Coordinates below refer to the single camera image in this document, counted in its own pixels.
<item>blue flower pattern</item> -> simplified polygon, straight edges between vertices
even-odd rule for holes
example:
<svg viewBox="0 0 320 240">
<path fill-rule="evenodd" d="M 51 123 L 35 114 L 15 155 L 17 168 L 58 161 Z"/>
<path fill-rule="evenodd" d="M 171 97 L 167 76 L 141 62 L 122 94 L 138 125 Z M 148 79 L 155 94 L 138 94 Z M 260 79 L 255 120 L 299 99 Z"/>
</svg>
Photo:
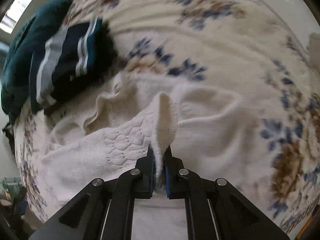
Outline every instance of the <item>blue flower pattern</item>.
<svg viewBox="0 0 320 240">
<path fill-rule="evenodd" d="M 286 212 L 288 209 L 288 206 L 286 203 L 281 202 L 280 200 L 275 201 L 269 208 L 268 210 L 273 210 L 276 209 L 274 212 L 272 218 L 275 219 L 281 212 Z"/>
<path fill-rule="evenodd" d="M 291 215 L 288 219 L 283 220 L 280 224 L 281 229 L 286 233 L 290 233 L 291 230 L 297 225 L 301 220 L 308 217 L 318 204 L 320 195 L 316 196 L 314 200 L 308 204 L 307 208 L 298 212 L 297 214 Z"/>
<path fill-rule="evenodd" d="M 43 207 L 47 207 L 39 188 L 37 186 L 38 170 L 29 162 L 32 158 L 32 153 L 35 152 L 33 146 L 33 135 L 37 131 L 37 124 L 31 112 L 23 119 L 25 128 L 25 138 L 22 145 L 20 145 L 21 159 L 23 160 L 18 164 L 20 177 L 23 186 L 27 189 L 28 203 L 31 203 L 33 208 L 41 215 L 41 217 L 48 219 L 47 214 L 43 211 Z"/>
<path fill-rule="evenodd" d="M 180 67 L 174 67 L 170 69 L 168 75 L 173 76 L 185 76 L 189 80 L 202 81 L 205 79 L 203 72 L 206 71 L 205 66 L 198 66 L 197 63 L 192 64 L 190 59 L 186 59 Z"/>
<path fill-rule="evenodd" d="M 287 70 L 285 65 L 282 64 L 279 60 L 272 59 L 272 63 L 274 64 L 276 71 L 278 73 L 281 73 L 284 75 L 280 79 L 280 83 L 283 86 L 282 89 L 279 88 L 279 85 L 275 82 L 273 79 L 271 72 L 267 72 L 266 76 L 264 77 L 265 83 L 268 85 L 272 85 L 276 89 L 279 89 L 279 92 L 281 93 L 280 96 L 280 102 L 285 111 L 298 111 L 295 108 L 295 105 L 297 104 L 297 101 L 300 100 L 301 92 L 297 90 L 295 87 L 294 82 L 290 78 L 290 72 Z M 275 119 L 262 119 L 263 129 L 260 131 L 260 136 L 266 140 L 268 140 L 268 153 L 275 152 L 276 149 L 279 149 L 279 153 L 276 153 L 275 157 L 273 158 L 271 162 L 271 167 L 275 167 L 279 163 L 279 160 L 283 158 L 283 152 L 282 152 L 282 145 L 293 145 L 294 143 L 297 143 L 299 139 L 302 138 L 303 131 L 304 131 L 304 124 L 302 122 L 302 119 L 304 119 L 303 115 L 307 112 L 312 111 L 313 109 L 320 109 L 320 101 L 319 98 L 313 97 L 309 99 L 309 104 L 305 107 L 305 109 L 301 112 L 299 110 L 299 114 L 301 117 L 296 117 L 293 119 L 293 125 L 292 126 L 285 126 L 281 120 L 275 120 Z M 318 176 L 320 174 L 320 163 L 317 164 L 316 168 L 310 172 L 310 173 L 301 173 L 298 172 L 298 176 L 302 176 L 303 180 L 306 183 L 311 183 L 312 186 L 316 186 L 319 184 L 318 182 Z M 286 212 L 288 209 L 287 204 L 285 203 L 285 200 L 277 199 L 275 202 L 272 203 L 272 205 L 268 208 L 268 210 L 275 210 L 273 213 L 273 219 L 277 218 L 279 214 Z M 298 220 L 297 217 L 292 216 L 292 220 Z M 290 232 L 290 223 L 285 224 L 284 228 L 287 232 Z"/>
<path fill-rule="evenodd" d="M 132 50 L 129 52 L 124 66 L 130 59 L 134 57 L 143 58 L 147 55 L 153 54 L 159 63 L 164 64 L 166 67 L 168 67 L 168 75 L 183 76 L 192 81 L 205 80 L 204 72 L 207 70 L 207 67 L 201 66 L 198 63 L 191 63 L 191 59 L 188 58 L 181 64 L 181 66 L 170 68 L 170 64 L 174 55 L 171 53 L 165 53 L 163 45 L 157 47 L 152 52 L 151 40 L 151 38 L 144 37 L 142 40 L 137 41 Z"/>
<path fill-rule="evenodd" d="M 119 5 L 120 1 L 113 1 L 109 3 L 109 8 L 115 8 Z"/>
<path fill-rule="evenodd" d="M 216 20 L 234 14 L 232 7 L 237 4 L 234 1 L 219 2 L 216 0 L 175 0 L 175 2 L 183 6 L 178 23 L 182 24 L 185 20 L 190 19 L 189 26 L 198 31 L 205 28 L 207 19 Z"/>
<path fill-rule="evenodd" d="M 260 132 L 260 136 L 264 139 L 270 139 L 268 142 L 268 151 L 272 152 L 276 146 L 283 143 L 292 143 L 292 129 L 284 126 L 281 120 L 262 119 L 264 129 Z"/>
</svg>

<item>folded clothes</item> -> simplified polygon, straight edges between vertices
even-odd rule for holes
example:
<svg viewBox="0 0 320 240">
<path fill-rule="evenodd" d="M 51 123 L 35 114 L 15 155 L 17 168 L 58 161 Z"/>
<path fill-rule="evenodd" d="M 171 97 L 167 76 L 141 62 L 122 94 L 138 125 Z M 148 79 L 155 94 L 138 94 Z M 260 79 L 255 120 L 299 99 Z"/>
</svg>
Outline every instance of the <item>folded clothes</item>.
<svg viewBox="0 0 320 240">
<path fill-rule="evenodd" d="M 29 75 L 33 113 L 70 99 L 110 66 L 116 53 L 107 33 L 102 19 L 95 18 L 59 30 L 34 51 Z"/>
<path fill-rule="evenodd" d="M 11 124 L 29 96 L 29 71 L 34 50 L 60 28 L 72 0 L 53 0 L 41 6 L 13 39 L 1 80 L 1 107 Z"/>
</svg>

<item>blanket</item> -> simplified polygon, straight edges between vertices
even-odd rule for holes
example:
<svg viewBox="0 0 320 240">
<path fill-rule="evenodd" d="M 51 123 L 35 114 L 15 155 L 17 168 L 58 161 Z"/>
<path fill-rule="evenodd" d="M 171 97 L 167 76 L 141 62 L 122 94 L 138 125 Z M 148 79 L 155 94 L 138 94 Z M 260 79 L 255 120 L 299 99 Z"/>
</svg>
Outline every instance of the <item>blanket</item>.
<svg viewBox="0 0 320 240">
<path fill-rule="evenodd" d="M 54 190 L 56 184 L 43 187 L 45 155 L 101 129 L 118 128 L 148 107 L 124 115 L 127 108 L 113 109 L 99 96 L 101 88 L 110 85 L 119 71 L 156 74 L 164 84 L 171 77 L 177 83 L 182 78 L 190 86 L 197 83 L 201 87 L 180 101 L 170 91 L 165 93 L 177 103 L 173 155 L 203 178 L 226 177 L 294 238 L 319 201 L 320 89 L 318 76 L 308 67 L 306 51 L 286 24 L 260 0 L 75 0 L 63 25 L 97 16 L 109 22 L 119 52 L 110 73 L 47 117 L 42 111 L 32 115 L 30 102 L 26 102 L 16 122 L 17 163 L 32 211 L 46 221 L 53 212 L 47 206 L 56 203 L 50 195 L 60 192 Z M 228 116 L 224 110 L 235 99 L 215 97 L 213 88 L 241 98 L 238 108 L 230 108 L 236 111 L 227 112 L 230 118 L 224 119 Z M 157 82 L 154 90 L 162 91 Z M 153 94 L 152 85 L 138 94 L 138 103 L 143 102 L 144 93 Z M 93 109 L 99 109 L 97 116 L 87 119 L 88 113 L 95 113 Z M 188 109 L 193 109 L 192 114 L 198 109 L 194 117 L 203 121 L 201 125 L 183 122 L 192 119 L 192 114 L 185 115 Z M 206 126 L 212 116 L 220 118 L 215 125 Z M 70 124 L 68 128 L 55 132 L 64 123 Z M 140 215 L 134 226 L 148 222 L 150 229 L 135 231 L 133 239 L 149 238 L 151 233 L 153 239 L 185 239 L 180 207 L 166 201 L 159 205 L 156 200 L 139 202 L 135 210 Z M 172 216 L 155 215 L 167 213 L 166 206 L 172 207 Z M 168 231 L 174 231 L 174 236 L 164 235 Z"/>
</svg>

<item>gray stripe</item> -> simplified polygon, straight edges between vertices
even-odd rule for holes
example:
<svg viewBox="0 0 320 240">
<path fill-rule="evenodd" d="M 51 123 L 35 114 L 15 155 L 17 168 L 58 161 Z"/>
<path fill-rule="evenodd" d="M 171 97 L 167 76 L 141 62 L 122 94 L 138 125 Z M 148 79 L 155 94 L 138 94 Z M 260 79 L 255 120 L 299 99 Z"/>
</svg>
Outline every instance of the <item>gray stripe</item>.
<svg viewBox="0 0 320 240">
<path fill-rule="evenodd" d="M 81 51 L 84 51 L 84 44 L 90 34 L 90 31 L 92 29 L 92 26 L 93 26 L 93 21 L 90 21 L 90 24 L 89 24 L 89 27 L 88 27 L 88 30 L 86 32 L 86 34 L 81 37 L 82 41 L 81 41 Z M 82 69 L 83 69 L 83 65 L 84 65 L 84 60 L 85 60 L 85 55 L 81 54 L 81 58 L 79 58 L 79 61 L 76 65 L 76 77 L 79 77 L 82 75 Z"/>
<path fill-rule="evenodd" d="M 62 29 L 45 43 L 45 56 L 40 64 L 36 81 L 36 99 L 41 105 L 46 101 L 46 96 L 50 95 L 54 90 L 52 74 L 62 54 L 62 46 L 67 32 L 68 29 Z"/>
</svg>

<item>navy striped cloth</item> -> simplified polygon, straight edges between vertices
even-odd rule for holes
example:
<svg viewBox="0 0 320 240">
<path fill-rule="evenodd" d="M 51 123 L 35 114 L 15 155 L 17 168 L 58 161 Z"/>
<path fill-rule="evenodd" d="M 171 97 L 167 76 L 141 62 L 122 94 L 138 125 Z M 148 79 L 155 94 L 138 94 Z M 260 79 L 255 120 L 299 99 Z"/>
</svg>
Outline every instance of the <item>navy striped cloth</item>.
<svg viewBox="0 0 320 240">
<path fill-rule="evenodd" d="M 34 51 L 29 75 L 33 113 L 70 99 L 97 77 L 101 27 L 102 19 L 95 18 L 60 29 Z"/>
</svg>

